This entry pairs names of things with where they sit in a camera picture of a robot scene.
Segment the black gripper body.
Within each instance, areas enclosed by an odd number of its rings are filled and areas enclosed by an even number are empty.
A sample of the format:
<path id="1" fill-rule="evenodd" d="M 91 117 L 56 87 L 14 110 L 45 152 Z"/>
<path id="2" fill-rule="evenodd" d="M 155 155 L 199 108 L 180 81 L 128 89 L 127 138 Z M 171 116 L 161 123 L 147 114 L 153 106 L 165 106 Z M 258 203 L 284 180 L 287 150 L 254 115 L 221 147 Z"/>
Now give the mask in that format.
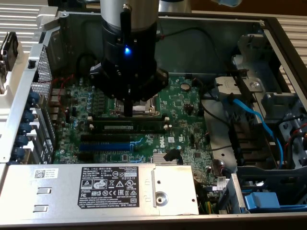
<path id="1" fill-rule="evenodd" d="M 103 59 L 119 66 L 124 83 L 138 79 L 148 79 L 156 72 L 155 60 L 157 23 L 147 28 L 130 29 L 127 23 L 124 28 L 115 28 L 102 21 Z"/>

